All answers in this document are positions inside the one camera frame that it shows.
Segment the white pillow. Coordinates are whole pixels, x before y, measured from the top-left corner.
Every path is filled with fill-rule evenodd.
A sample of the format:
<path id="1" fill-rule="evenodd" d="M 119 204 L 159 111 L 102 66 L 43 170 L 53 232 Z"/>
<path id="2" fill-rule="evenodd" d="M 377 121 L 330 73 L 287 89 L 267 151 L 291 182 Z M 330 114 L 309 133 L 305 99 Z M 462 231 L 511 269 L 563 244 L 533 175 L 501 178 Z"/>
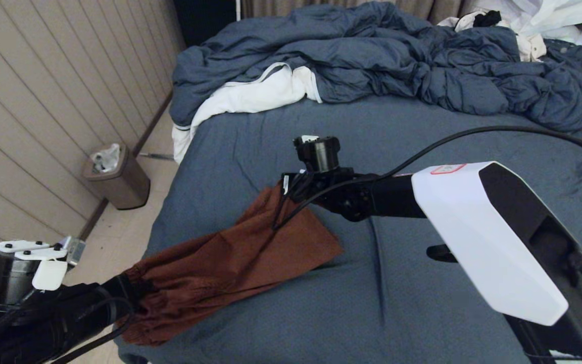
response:
<path id="1" fill-rule="evenodd" d="M 293 69 L 277 62 L 254 81 L 229 81 L 200 105 L 189 126 L 173 127 L 173 160 L 177 164 L 182 162 L 199 126 L 215 115 L 275 110 L 304 98 L 323 102 L 316 74 L 306 66 Z"/>

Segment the rumpled blue duvet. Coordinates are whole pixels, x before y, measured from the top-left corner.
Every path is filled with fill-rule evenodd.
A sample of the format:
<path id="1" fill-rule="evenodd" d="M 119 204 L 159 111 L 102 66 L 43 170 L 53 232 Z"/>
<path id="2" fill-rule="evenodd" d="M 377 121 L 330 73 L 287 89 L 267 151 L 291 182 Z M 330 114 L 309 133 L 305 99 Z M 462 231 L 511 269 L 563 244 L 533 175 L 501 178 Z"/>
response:
<path id="1" fill-rule="evenodd" d="M 309 69 L 319 102 L 398 96 L 467 114 L 513 113 L 554 131 L 580 130 L 582 47 L 544 45 L 540 62 L 524 62 L 507 27 L 455 31 L 384 2 L 314 5 L 231 23 L 180 53 L 171 117 L 187 129 L 220 87 L 249 84 L 282 63 Z"/>

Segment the rust brown drawstring shorts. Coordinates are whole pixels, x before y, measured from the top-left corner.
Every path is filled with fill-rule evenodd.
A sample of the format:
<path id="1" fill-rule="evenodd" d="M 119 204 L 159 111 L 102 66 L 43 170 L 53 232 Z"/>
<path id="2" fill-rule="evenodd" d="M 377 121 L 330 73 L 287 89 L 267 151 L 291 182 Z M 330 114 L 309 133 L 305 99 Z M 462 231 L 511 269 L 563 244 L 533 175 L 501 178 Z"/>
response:
<path id="1" fill-rule="evenodd" d="M 233 226 L 148 256 L 125 270 L 142 288 L 142 313 L 122 339 L 160 346 L 238 300 L 266 292 L 344 251 L 309 209 L 279 230 L 281 185 L 265 188 Z"/>

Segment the beige curtain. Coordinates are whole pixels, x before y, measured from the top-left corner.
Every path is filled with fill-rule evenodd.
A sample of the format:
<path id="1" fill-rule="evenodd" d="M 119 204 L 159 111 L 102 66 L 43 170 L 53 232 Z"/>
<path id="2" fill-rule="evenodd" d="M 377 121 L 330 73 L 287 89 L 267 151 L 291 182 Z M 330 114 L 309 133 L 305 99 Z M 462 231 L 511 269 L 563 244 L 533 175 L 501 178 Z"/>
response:
<path id="1" fill-rule="evenodd" d="M 463 14 L 479 0 L 239 0 L 241 18 L 287 16 L 293 10 L 311 5 L 357 7 L 368 2 L 385 2 L 430 23 Z"/>

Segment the brown trash bin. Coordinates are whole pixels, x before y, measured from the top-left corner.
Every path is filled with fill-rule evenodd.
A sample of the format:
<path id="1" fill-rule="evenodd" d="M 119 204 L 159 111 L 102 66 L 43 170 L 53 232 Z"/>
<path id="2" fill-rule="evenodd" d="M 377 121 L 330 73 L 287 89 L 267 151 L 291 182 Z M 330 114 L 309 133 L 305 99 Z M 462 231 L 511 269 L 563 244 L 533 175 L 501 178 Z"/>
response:
<path id="1" fill-rule="evenodd" d="M 121 152 L 116 170 L 95 174 L 91 170 L 92 161 L 88 157 L 82 169 L 82 176 L 116 209 L 138 209 L 148 202 L 152 181 L 132 155 L 131 149 L 123 143 L 118 144 L 121 146 Z M 111 144 L 98 147 L 91 154 L 109 145 Z"/>

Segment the cream buttoned garment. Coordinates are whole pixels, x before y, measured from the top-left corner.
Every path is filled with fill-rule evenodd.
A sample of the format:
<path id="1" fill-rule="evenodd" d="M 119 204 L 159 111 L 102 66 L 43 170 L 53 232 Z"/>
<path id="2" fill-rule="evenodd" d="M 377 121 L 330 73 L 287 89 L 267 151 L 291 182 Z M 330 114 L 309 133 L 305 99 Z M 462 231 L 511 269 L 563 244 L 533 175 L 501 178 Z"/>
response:
<path id="1" fill-rule="evenodd" d="M 461 32 L 470 28 L 490 28 L 490 27 L 473 27 L 473 19 L 478 12 L 487 12 L 488 10 L 477 10 L 460 18 L 448 17 L 443 21 L 437 23 L 439 27 L 450 27 L 455 32 Z M 520 34 L 506 19 L 503 19 L 499 25 L 495 27 L 509 28 L 515 33 L 519 56 L 522 62 L 540 62 L 541 58 L 547 54 L 547 46 L 543 40 L 542 35 L 523 35 Z"/>

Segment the white shirt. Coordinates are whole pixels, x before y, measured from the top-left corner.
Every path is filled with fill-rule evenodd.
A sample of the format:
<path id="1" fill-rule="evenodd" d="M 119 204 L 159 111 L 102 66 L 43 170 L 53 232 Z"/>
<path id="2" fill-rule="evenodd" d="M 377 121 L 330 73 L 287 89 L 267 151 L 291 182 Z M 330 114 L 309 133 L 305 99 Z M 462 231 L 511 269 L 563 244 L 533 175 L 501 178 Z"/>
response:
<path id="1" fill-rule="evenodd" d="M 465 12 L 500 12 L 517 34 L 582 46 L 582 0 L 466 0 Z"/>

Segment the dark cabinet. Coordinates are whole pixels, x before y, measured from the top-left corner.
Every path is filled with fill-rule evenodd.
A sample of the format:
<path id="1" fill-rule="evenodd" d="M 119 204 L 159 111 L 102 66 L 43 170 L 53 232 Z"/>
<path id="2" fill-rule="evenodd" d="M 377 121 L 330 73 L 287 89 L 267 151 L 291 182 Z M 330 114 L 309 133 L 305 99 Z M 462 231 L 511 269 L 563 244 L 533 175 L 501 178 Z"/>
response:
<path id="1" fill-rule="evenodd" d="M 236 21 L 236 0 L 172 0 L 187 48 L 199 46 Z"/>

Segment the clear plastic bin liner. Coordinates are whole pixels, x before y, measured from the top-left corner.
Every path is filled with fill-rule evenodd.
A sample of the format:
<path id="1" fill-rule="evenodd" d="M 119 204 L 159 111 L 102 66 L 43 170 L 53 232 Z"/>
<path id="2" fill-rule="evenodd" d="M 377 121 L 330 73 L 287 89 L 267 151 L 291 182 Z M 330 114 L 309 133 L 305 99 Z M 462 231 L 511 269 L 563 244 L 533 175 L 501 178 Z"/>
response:
<path id="1" fill-rule="evenodd" d="M 121 151 L 121 146 L 118 143 L 113 143 L 92 153 L 89 157 L 92 161 L 92 172 L 99 174 L 116 170 L 120 161 Z"/>

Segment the black cloth item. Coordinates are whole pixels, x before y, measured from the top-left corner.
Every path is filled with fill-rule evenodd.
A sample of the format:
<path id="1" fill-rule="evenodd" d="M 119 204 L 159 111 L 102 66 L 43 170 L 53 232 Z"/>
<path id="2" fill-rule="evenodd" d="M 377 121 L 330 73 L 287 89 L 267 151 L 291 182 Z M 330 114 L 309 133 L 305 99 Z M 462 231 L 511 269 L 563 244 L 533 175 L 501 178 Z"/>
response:
<path id="1" fill-rule="evenodd" d="M 503 20 L 499 10 L 478 12 L 473 19 L 473 27 L 495 27 Z"/>

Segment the bed with blue sheet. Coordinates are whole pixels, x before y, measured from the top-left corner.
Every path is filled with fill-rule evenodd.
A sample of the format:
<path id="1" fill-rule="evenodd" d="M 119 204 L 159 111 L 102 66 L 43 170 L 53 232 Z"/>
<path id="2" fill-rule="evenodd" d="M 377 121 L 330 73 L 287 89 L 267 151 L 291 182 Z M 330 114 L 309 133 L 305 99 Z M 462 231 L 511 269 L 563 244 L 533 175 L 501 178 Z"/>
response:
<path id="1" fill-rule="evenodd" d="M 336 136 L 342 166 L 385 173 L 428 145 L 482 126 L 529 126 L 512 114 L 451 112 L 416 99 L 301 101 L 206 120 L 153 223 L 146 256 L 231 226 L 284 172 L 301 168 L 293 139 Z M 482 133 L 437 148 L 407 170 L 498 161 L 524 179 L 582 244 L 582 148 L 527 133 Z M 312 206 L 344 253 L 277 288 L 221 309 L 157 346 L 118 340 L 127 364 L 529 364 L 503 316 L 462 269 L 435 262 L 423 219 L 351 223 Z"/>

